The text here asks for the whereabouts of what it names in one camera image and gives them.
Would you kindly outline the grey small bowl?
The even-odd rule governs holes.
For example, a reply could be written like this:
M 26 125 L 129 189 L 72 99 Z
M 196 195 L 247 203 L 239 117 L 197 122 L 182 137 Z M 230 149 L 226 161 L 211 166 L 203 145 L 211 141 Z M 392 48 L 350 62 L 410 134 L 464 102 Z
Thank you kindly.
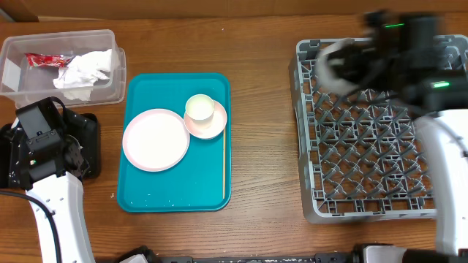
M 340 78 L 328 65 L 328 56 L 343 47 L 354 43 L 354 39 L 345 38 L 322 49 L 317 54 L 317 60 L 314 65 L 315 76 L 318 84 L 324 92 L 344 96 L 358 89 L 358 86 L 348 80 Z

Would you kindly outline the white napkin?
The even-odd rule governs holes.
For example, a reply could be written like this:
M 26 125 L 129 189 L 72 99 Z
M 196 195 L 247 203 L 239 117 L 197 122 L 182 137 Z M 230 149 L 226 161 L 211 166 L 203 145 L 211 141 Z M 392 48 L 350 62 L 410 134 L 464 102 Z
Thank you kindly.
M 58 89 L 82 88 L 93 86 L 98 80 L 109 79 L 105 73 L 96 69 L 62 67 L 58 69 L 58 77 L 53 80 L 53 84 Z M 69 100 L 79 99 L 87 102 L 91 99 L 91 90 L 65 91 L 64 96 Z
M 82 56 L 76 56 L 69 68 L 75 69 L 81 77 L 87 80 L 108 80 L 107 73 L 111 70 L 112 50 L 92 51 Z

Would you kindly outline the large pink plate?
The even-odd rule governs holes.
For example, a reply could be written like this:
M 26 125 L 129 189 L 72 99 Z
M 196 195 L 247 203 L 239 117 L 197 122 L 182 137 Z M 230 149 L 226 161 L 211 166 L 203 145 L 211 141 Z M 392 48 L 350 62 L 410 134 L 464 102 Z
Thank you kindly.
M 171 110 L 152 109 L 129 122 L 122 148 L 133 166 L 146 172 L 161 172 L 182 160 L 189 143 L 190 134 L 180 115 Z

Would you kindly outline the red snack wrapper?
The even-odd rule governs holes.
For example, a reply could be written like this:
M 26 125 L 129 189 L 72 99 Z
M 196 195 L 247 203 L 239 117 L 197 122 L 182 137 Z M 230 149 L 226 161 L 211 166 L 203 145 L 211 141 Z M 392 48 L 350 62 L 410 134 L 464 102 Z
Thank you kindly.
M 26 59 L 30 66 L 53 66 L 66 67 L 72 61 L 74 56 L 64 55 L 44 55 L 38 53 L 25 53 Z

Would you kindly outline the small white cup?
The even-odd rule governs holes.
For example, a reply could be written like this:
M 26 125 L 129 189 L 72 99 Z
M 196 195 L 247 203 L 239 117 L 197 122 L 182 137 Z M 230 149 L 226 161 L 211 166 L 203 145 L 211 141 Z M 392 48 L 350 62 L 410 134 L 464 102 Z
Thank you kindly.
M 185 111 L 193 121 L 210 121 L 215 111 L 214 100 L 205 94 L 196 94 L 187 100 Z

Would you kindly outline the pink saucer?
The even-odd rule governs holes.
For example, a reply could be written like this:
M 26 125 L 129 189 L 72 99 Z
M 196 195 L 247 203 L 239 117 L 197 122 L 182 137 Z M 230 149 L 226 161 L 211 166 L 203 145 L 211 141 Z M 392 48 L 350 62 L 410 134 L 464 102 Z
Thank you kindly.
M 209 127 L 200 128 L 187 113 L 184 114 L 184 124 L 191 135 L 202 140 L 210 140 L 223 132 L 227 125 L 227 112 L 219 102 L 215 101 L 214 115 Z

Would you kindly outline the wooden chopstick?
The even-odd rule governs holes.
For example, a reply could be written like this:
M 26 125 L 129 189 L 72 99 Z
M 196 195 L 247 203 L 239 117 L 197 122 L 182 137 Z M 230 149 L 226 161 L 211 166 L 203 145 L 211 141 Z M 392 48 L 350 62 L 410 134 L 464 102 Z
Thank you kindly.
M 223 168 L 222 168 L 222 198 L 225 199 L 226 197 L 226 128 L 223 130 Z

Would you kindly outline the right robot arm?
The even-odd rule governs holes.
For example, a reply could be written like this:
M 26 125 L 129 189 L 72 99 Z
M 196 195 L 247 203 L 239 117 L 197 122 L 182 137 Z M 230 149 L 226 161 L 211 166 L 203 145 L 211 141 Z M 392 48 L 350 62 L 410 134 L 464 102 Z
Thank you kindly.
M 434 251 L 368 245 L 359 262 L 465 262 L 467 260 L 467 71 L 446 68 L 437 41 L 439 18 L 385 10 L 365 16 L 370 40 L 344 38 L 322 50 L 316 76 L 329 93 L 385 92 L 410 111 L 427 159 L 437 236 Z

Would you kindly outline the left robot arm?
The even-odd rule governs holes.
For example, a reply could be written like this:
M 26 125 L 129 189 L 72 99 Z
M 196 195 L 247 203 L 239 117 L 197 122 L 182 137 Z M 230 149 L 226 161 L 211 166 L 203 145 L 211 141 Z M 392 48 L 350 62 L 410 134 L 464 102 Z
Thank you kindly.
M 50 175 L 24 194 L 34 213 L 43 262 L 94 262 L 83 212 L 83 184 L 73 174 Z

